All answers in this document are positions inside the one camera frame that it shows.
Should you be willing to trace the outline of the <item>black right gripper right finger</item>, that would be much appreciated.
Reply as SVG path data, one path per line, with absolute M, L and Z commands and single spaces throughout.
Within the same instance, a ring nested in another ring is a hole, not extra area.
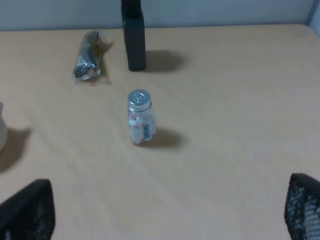
M 305 173 L 290 176 L 284 221 L 292 240 L 320 238 L 320 182 Z

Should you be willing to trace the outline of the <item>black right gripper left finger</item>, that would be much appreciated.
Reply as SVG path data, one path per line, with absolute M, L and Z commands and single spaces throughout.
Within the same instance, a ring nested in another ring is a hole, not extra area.
M 36 179 L 0 204 L 2 240 L 50 240 L 55 204 L 49 179 Z

